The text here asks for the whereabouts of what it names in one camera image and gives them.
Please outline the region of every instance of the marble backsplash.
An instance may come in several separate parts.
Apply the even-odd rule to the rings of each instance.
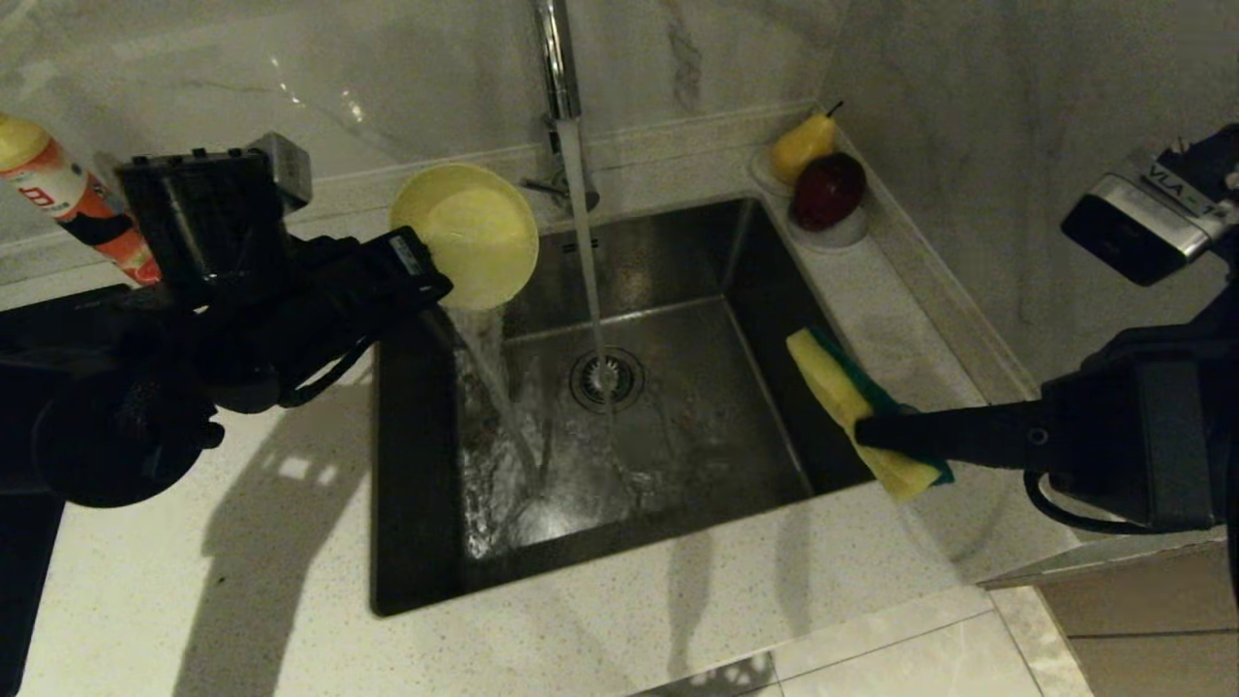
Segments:
[[[846,2],[569,0],[587,132],[814,99]],[[271,129],[320,177],[536,142],[539,61],[529,0],[0,0],[0,110],[105,176]]]
[[[1222,287],[1214,258],[1137,287],[1058,223],[1135,147],[1234,120],[1235,36],[1227,0],[855,2],[820,102],[1044,381]]]

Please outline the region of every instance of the sink basin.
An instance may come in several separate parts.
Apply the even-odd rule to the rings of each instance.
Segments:
[[[593,230],[605,366],[575,239],[543,235],[502,331],[487,327],[509,415],[441,311],[380,342],[378,614],[872,479],[787,353],[790,333],[830,324],[758,201]]]

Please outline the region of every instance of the yellow sponge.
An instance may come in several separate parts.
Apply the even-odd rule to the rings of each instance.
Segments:
[[[898,412],[898,405],[830,339],[802,328],[787,337],[787,348],[814,397],[847,433],[856,454],[896,501],[906,501],[934,484],[954,482],[944,462],[923,463],[856,443],[857,421],[875,413]]]

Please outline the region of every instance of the faucet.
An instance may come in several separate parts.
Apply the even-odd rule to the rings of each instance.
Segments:
[[[533,4],[543,53],[543,79],[546,83],[548,109],[543,115],[543,125],[546,129],[546,140],[556,162],[556,171],[543,180],[525,178],[520,184],[551,194],[555,202],[566,209],[571,208],[572,199],[567,188],[564,151],[559,142],[559,124],[579,121],[581,118],[581,94],[576,89],[576,61],[572,57],[572,35],[567,27],[567,4],[565,0],[533,0]],[[585,209],[592,210],[600,198],[586,170]]]

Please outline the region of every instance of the speckled countertop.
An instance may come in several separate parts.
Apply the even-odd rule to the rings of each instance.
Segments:
[[[592,144],[598,220],[758,194],[746,166],[799,109]],[[539,152],[471,157],[515,180]],[[320,182],[301,235],[385,232],[415,167]],[[563,215],[532,198],[546,228]],[[907,224],[878,191],[871,235]],[[897,400],[981,399],[873,239],[793,245],[840,334]],[[6,286],[0,306],[116,281],[93,265]],[[406,613],[369,597],[369,361],[292,412],[224,413],[224,444],[167,493],[69,508],[24,697],[116,695],[628,695],[812,630],[1078,545],[1020,495],[1018,477],[958,465],[911,505],[871,483]]]

